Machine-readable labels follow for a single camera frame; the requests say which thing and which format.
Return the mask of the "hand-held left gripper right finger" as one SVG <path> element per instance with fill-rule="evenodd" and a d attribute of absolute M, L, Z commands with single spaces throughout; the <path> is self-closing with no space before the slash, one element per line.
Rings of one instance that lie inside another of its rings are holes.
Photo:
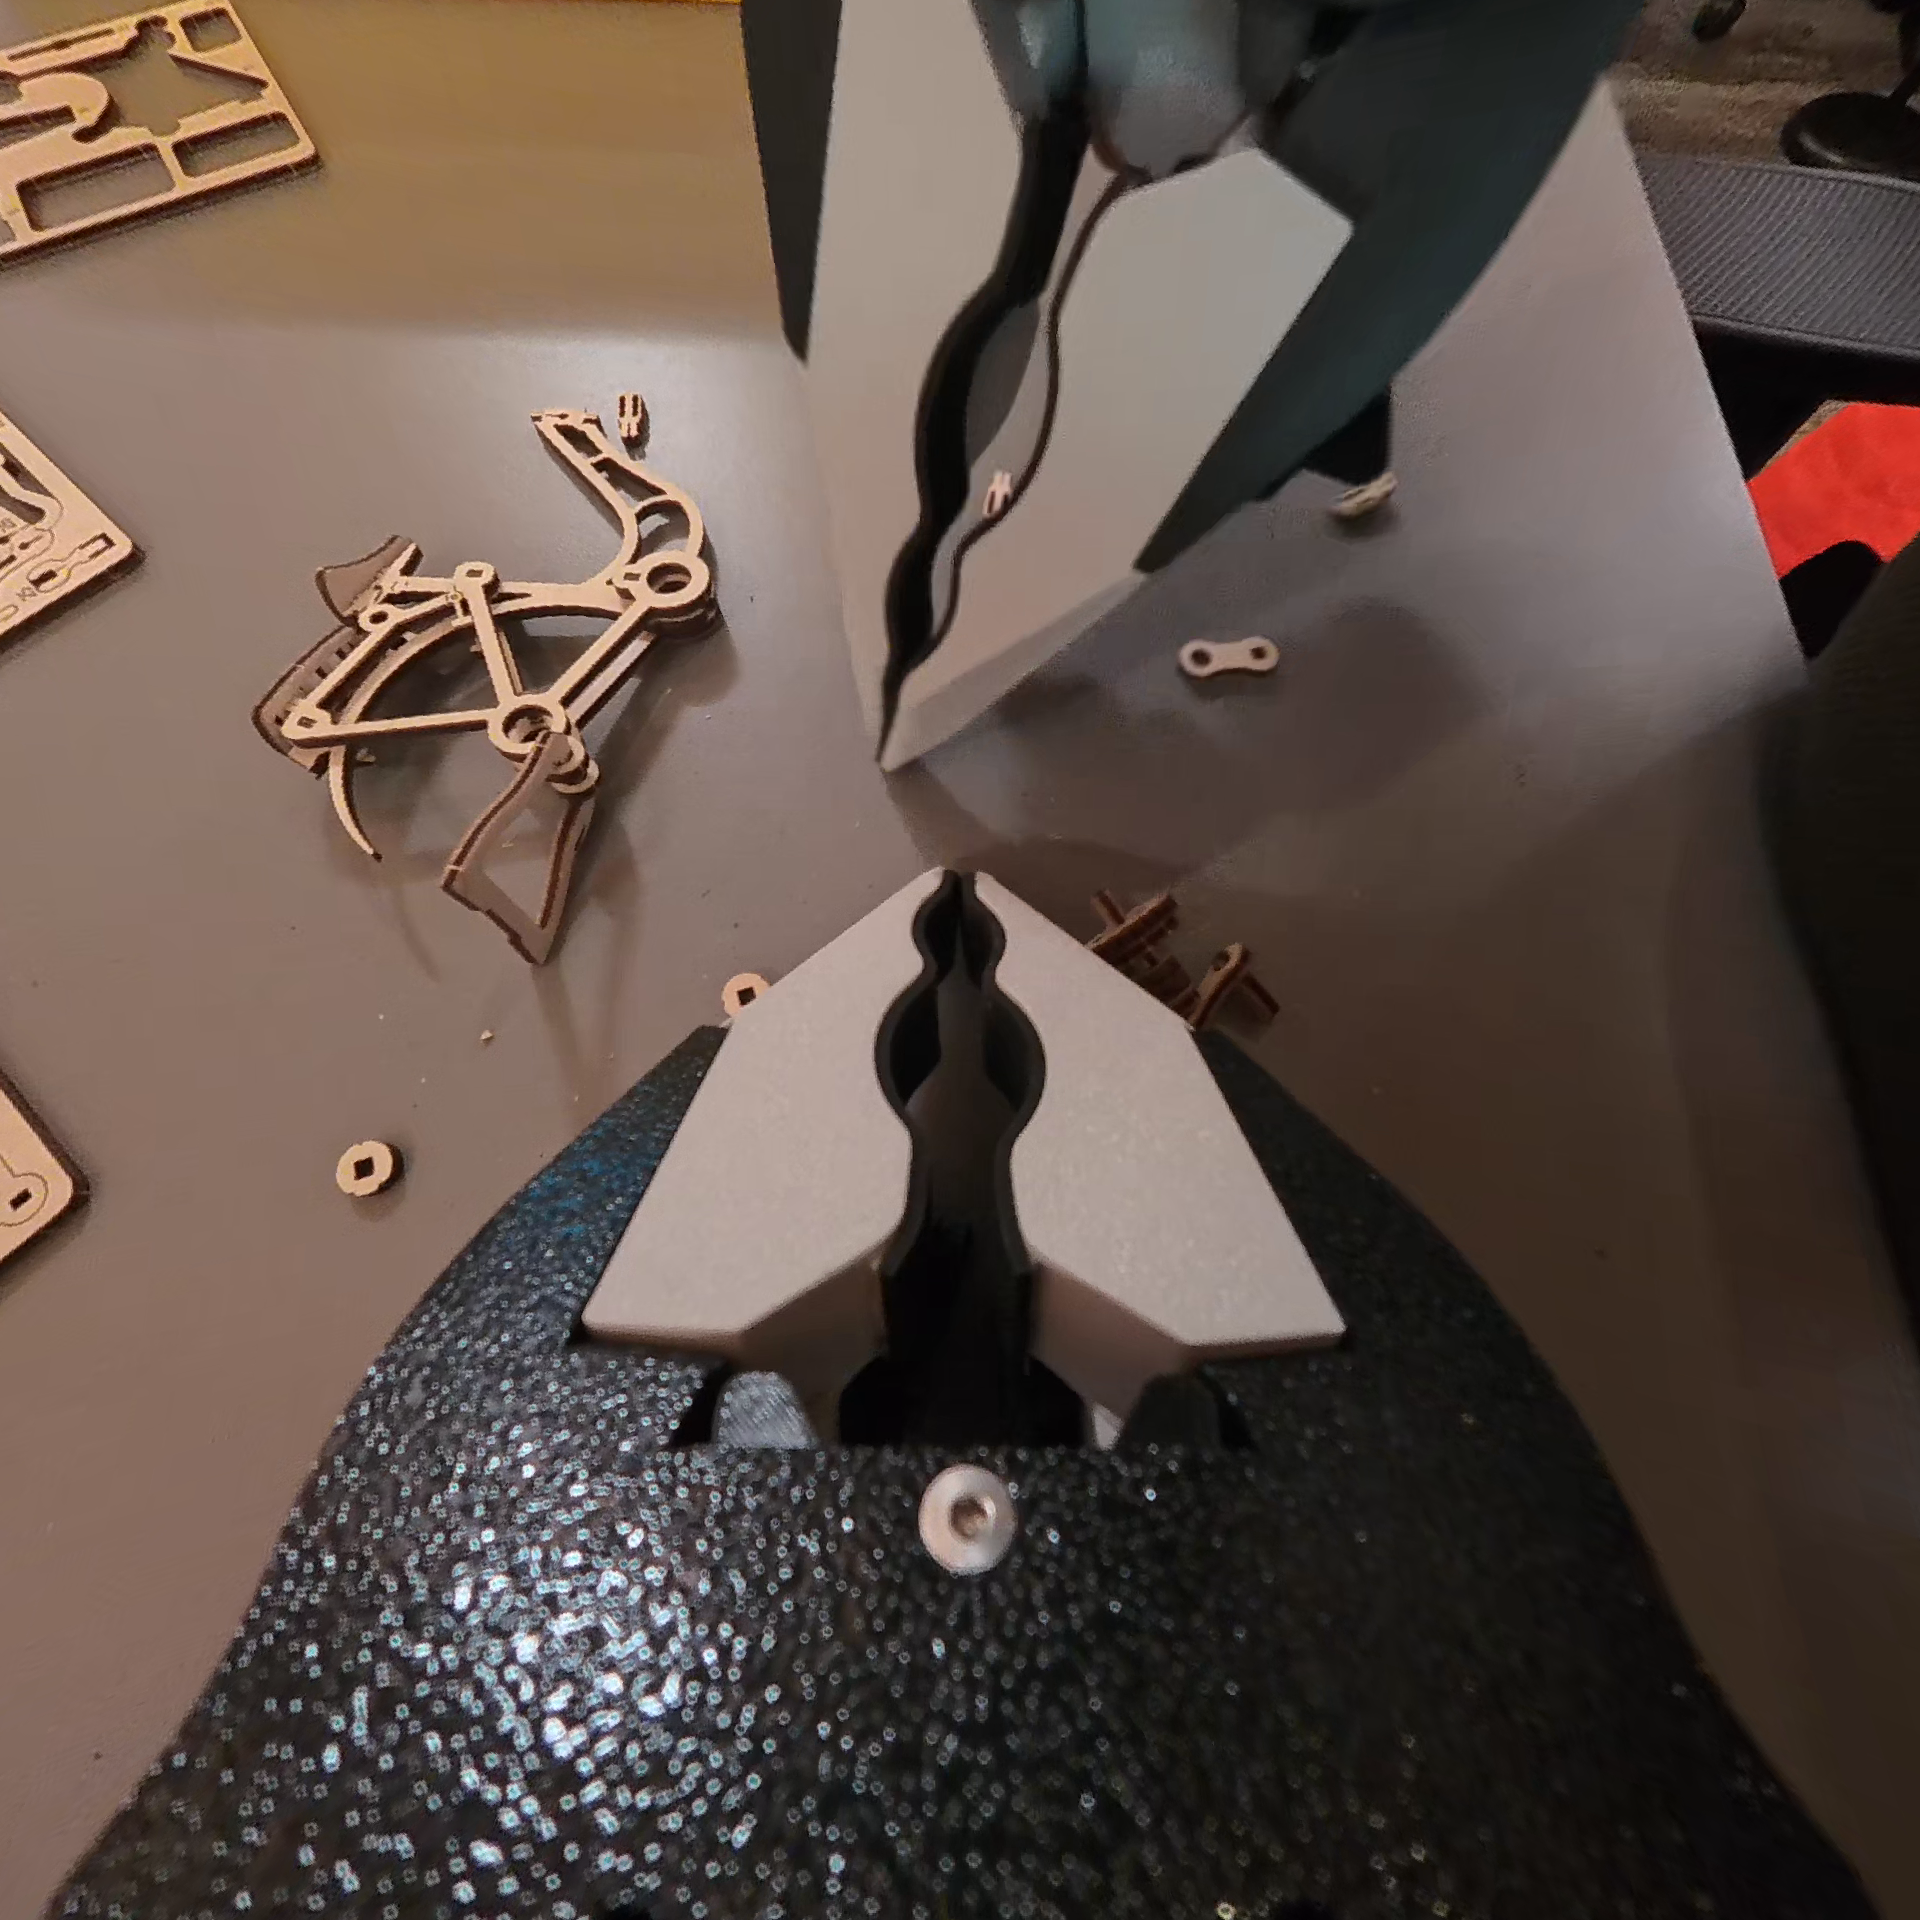
<path fill-rule="evenodd" d="M 998 996 L 1039 1044 L 1039 1100 L 1009 1150 L 1037 1268 L 1031 1351 L 1117 1418 L 1207 1359 L 1334 1346 L 1347 1323 L 1169 1009 L 996 878 Z"/>

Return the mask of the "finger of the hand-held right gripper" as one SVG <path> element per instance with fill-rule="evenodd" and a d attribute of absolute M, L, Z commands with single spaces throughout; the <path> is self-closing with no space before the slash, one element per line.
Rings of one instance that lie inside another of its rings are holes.
<path fill-rule="evenodd" d="M 1254 142 L 1123 180 L 1087 156 L 1037 299 L 961 449 L 961 497 L 912 586 L 929 649 L 903 673 L 884 771 L 933 751 L 1143 586 L 1145 549 L 1353 223 Z M 985 521 L 996 468 L 1007 509 Z"/>
<path fill-rule="evenodd" d="M 929 649 L 912 586 L 1003 414 L 1080 174 L 1079 4 L 844 4 L 806 414 L 870 750 Z"/>

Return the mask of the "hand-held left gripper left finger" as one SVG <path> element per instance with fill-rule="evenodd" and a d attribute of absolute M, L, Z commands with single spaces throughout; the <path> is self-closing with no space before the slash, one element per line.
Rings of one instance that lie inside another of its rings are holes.
<path fill-rule="evenodd" d="M 880 1261 L 907 1209 L 907 1121 L 880 1029 L 937 979 L 928 870 L 726 1025 L 585 1310 L 601 1343 L 776 1374 L 830 1409 L 883 1343 Z"/>

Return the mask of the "wooden gear axle assembly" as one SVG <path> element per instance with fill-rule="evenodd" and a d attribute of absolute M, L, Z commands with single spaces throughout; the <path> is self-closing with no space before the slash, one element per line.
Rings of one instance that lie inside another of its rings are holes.
<path fill-rule="evenodd" d="M 1254 971 L 1248 943 L 1227 942 L 1198 969 L 1188 969 L 1173 950 L 1173 935 L 1182 931 L 1182 908 L 1173 893 L 1123 902 L 1100 889 L 1091 906 L 1097 932 L 1087 950 L 1131 981 L 1152 1002 L 1179 1017 L 1191 1033 L 1216 1025 L 1271 1025 L 1279 1014 L 1279 999 Z"/>

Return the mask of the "wooden parts sheet with cutout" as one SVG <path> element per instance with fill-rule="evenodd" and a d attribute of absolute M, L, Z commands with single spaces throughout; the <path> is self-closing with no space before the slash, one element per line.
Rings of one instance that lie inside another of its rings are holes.
<path fill-rule="evenodd" d="M 132 538 L 1 417 L 1 642 L 137 562 Z"/>

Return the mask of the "grey mesh chair seat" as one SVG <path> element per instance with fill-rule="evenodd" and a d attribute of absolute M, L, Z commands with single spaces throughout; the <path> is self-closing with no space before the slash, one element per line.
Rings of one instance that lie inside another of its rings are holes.
<path fill-rule="evenodd" d="M 1653 150 L 1636 164 L 1699 330 L 1915 363 L 1915 183 Z"/>

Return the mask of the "orange traffic cone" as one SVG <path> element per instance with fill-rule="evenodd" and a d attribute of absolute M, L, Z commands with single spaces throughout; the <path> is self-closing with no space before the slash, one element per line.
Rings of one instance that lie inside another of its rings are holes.
<path fill-rule="evenodd" d="M 1747 482 L 1777 587 L 1805 619 L 1840 609 L 1917 531 L 1917 409 L 1845 403 Z"/>

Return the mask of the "person's torso in olive sweater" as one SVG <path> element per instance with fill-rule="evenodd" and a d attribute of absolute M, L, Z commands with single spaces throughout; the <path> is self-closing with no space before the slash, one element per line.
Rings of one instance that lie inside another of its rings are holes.
<path fill-rule="evenodd" d="M 1766 857 L 1917 1330 L 1917 541 L 1883 562 L 1774 735 Z"/>

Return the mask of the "wooden model frame assembly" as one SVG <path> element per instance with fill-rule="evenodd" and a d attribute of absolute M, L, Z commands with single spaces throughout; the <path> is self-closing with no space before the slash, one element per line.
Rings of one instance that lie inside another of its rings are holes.
<path fill-rule="evenodd" d="M 611 515 L 613 557 L 579 580 L 515 580 L 488 559 L 422 572 L 391 538 L 315 575 L 329 628 L 253 709 L 253 730 L 324 782 L 350 843 L 379 850 L 355 780 L 401 741 L 477 735 L 509 777 L 447 853 L 441 891 L 541 967 L 560 937 L 601 763 L 590 722 L 668 641 L 720 615 L 703 511 L 601 417 L 532 414 L 545 451 Z"/>

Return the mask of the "empty wooden sheet frame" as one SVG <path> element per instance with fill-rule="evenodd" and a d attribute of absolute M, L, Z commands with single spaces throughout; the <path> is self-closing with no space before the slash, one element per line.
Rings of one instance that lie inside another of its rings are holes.
<path fill-rule="evenodd" d="M 147 4 L 1 53 L 1 259 L 295 177 L 319 156 L 233 4 Z"/>

